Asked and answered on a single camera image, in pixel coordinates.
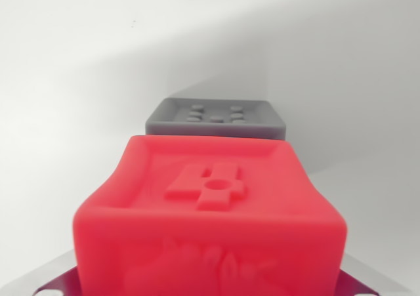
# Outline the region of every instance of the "dot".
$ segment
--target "dot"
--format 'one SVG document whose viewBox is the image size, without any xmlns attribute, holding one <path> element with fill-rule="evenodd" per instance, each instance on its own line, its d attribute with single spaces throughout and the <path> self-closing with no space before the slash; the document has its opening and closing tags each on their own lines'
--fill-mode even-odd
<svg viewBox="0 0 420 296">
<path fill-rule="evenodd" d="M 199 117 L 187 117 L 187 122 L 200 122 L 201 119 Z"/>
<path fill-rule="evenodd" d="M 191 106 L 191 110 L 202 112 L 204 110 L 204 106 L 202 104 L 193 104 Z"/>
<path fill-rule="evenodd" d="M 223 117 L 221 116 L 211 116 L 210 121 L 214 123 L 223 123 Z"/>
<path fill-rule="evenodd" d="M 230 111 L 232 111 L 232 112 L 243 112 L 243 108 L 241 106 L 232 106 L 232 107 L 230 107 Z"/>
<path fill-rule="evenodd" d="M 198 111 L 190 111 L 190 117 L 198 117 L 201 119 L 203 117 L 203 114 Z"/>
<path fill-rule="evenodd" d="M 232 119 L 232 120 L 235 120 L 235 119 L 243 119 L 243 114 L 239 114 L 239 113 L 231 114 L 230 115 L 230 119 Z"/>
</svg>

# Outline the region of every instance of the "embossed relief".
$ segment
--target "embossed relief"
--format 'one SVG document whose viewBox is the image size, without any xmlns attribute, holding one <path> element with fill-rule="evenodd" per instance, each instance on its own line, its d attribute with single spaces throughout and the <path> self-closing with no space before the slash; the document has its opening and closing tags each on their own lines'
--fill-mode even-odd
<svg viewBox="0 0 420 296">
<path fill-rule="evenodd" d="M 215 163 L 209 175 L 204 164 L 187 165 L 166 189 L 165 197 L 197 199 L 198 210 L 227 210 L 232 200 L 245 197 L 245 186 L 237 179 L 238 172 L 236 163 Z"/>
<path fill-rule="evenodd" d="M 266 279 L 276 261 L 249 263 L 220 246 L 174 240 L 164 240 L 162 251 L 127 273 L 127 296 L 290 296 Z"/>
</svg>

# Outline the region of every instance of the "plastic block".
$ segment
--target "plastic block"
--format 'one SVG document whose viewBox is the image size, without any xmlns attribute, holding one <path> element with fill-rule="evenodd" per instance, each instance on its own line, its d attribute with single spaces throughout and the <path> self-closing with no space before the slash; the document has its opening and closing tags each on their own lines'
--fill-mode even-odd
<svg viewBox="0 0 420 296">
<path fill-rule="evenodd" d="M 83 296 L 333 296 L 347 229 L 288 142 L 133 137 L 79 208 Z"/>
<path fill-rule="evenodd" d="M 267 101 L 166 98 L 146 122 L 146 134 L 284 140 L 286 126 Z"/>
</svg>

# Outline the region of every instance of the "gray cube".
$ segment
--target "gray cube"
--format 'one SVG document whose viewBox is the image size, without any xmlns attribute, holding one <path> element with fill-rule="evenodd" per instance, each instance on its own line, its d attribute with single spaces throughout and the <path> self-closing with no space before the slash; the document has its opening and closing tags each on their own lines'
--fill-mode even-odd
<svg viewBox="0 0 420 296">
<path fill-rule="evenodd" d="M 263 100 L 166 98 L 146 122 L 146 134 L 284 140 L 286 126 Z"/>
</svg>

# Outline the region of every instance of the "red cube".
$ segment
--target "red cube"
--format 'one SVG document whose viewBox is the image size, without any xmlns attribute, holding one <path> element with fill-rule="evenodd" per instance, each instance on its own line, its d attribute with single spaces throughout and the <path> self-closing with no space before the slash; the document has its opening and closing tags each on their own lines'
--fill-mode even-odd
<svg viewBox="0 0 420 296">
<path fill-rule="evenodd" d="M 257 138 L 133 137 L 74 219 L 83 296 L 332 296 L 346 233 Z"/>
</svg>

